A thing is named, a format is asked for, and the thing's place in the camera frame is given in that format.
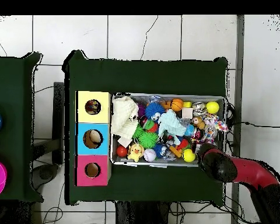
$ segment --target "yellow ball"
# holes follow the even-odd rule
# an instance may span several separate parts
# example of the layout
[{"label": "yellow ball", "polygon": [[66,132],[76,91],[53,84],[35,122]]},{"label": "yellow ball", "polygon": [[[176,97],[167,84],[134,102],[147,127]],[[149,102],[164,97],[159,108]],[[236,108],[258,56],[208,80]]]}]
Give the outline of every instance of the yellow ball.
[{"label": "yellow ball", "polygon": [[208,113],[210,114],[215,114],[219,111],[219,104],[215,101],[207,102],[206,107]]},{"label": "yellow ball", "polygon": [[191,149],[186,149],[181,157],[184,159],[185,162],[192,162],[195,160],[196,155],[192,152]]}]

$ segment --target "green table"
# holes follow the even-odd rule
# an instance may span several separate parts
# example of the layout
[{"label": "green table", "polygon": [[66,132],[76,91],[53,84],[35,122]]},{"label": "green table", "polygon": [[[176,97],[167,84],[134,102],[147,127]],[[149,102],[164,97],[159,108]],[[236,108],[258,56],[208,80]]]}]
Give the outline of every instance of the green table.
[{"label": "green table", "polygon": [[73,51],[65,60],[66,203],[76,201],[209,201],[222,206],[223,184],[198,167],[137,168],[113,165],[105,187],[75,187],[75,91],[225,96],[227,60],[116,61],[85,59]]},{"label": "green table", "polygon": [[30,185],[32,159],[32,73],[41,55],[0,57],[0,162],[8,172],[0,200],[38,201],[42,198]]}]

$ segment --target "circular hole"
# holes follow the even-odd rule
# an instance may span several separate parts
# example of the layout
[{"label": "circular hole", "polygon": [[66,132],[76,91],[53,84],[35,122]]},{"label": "circular hole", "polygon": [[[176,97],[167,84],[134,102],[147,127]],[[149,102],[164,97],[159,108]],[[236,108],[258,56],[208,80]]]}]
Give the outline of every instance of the circular hole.
[{"label": "circular hole", "polygon": [[102,134],[96,129],[90,129],[84,133],[83,143],[89,149],[97,149],[103,142]]},{"label": "circular hole", "polygon": [[98,100],[89,100],[85,104],[85,111],[90,115],[96,115],[100,110],[101,105]]},{"label": "circular hole", "polygon": [[95,178],[100,174],[100,166],[97,163],[89,163],[85,166],[85,173],[90,178]]}]

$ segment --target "shape sorter box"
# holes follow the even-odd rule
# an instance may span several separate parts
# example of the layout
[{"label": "shape sorter box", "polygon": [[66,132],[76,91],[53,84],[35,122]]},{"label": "shape sorter box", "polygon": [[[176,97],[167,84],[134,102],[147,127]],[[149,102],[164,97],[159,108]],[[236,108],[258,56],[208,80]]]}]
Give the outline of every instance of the shape sorter box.
[{"label": "shape sorter box", "polygon": [[[76,92],[77,156],[76,186],[106,186],[111,176],[109,159],[111,96],[108,92]],[[99,140],[98,146],[93,140]],[[87,165],[95,163],[98,174],[88,176]]]}]

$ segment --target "yellow cube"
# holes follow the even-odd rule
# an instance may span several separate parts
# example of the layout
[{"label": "yellow cube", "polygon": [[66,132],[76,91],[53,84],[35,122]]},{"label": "yellow cube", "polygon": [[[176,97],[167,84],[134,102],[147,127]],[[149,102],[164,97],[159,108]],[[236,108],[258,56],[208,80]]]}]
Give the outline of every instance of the yellow cube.
[{"label": "yellow cube", "polygon": [[77,91],[78,122],[108,124],[110,119],[110,100],[108,92]]},{"label": "yellow cube", "polygon": [[184,107],[191,107],[192,106],[192,103],[191,102],[184,102]]}]

